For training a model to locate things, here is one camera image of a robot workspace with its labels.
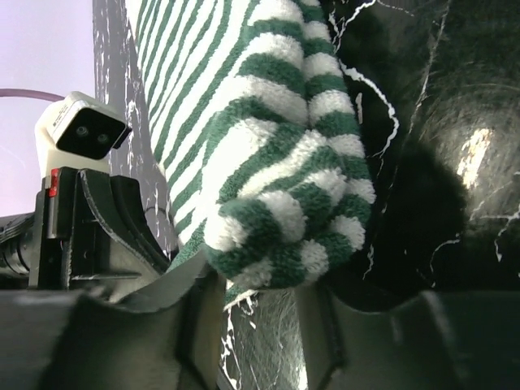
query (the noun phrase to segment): black marble surface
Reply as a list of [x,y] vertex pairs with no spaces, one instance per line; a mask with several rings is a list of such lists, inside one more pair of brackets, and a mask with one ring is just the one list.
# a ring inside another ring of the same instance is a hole
[[[378,195],[351,270],[403,299],[428,288],[518,289],[520,0],[321,3]],[[108,0],[94,0],[94,12],[98,96],[137,128],[113,168],[142,180],[145,205],[166,208],[124,12]],[[170,237],[162,232],[159,240]],[[235,388],[306,389],[290,292],[224,315],[223,364]]]

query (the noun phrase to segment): lavender background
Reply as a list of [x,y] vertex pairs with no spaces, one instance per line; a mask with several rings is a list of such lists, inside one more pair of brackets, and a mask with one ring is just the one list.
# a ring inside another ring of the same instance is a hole
[[[0,88],[94,95],[91,0],[2,0]],[[34,124],[48,102],[0,98],[0,216],[34,210]]]

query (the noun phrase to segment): red light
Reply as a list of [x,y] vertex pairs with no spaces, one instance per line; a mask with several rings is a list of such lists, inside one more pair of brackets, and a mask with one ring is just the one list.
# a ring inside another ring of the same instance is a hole
[[50,188],[49,197],[55,197],[58,194],[58,168],[50,171]]

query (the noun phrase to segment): striped towel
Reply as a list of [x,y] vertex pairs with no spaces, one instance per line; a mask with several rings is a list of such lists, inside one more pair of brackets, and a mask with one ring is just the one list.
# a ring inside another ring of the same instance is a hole
[[312,283],[362,247],[374,189],[317,0],[144,0],[151,145],[181,250],[228,284]]

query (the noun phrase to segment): camera lens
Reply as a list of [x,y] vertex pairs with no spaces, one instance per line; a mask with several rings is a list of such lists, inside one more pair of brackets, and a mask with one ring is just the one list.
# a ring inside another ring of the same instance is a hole
[[106,144],[108,142],[108,136],[106,134],[100,134],[97,136],[97,142],[100,144]]
[[79,126],[76,129],[76,134],[78,137],[86,137],[89,134],[89,130],[85,126]]

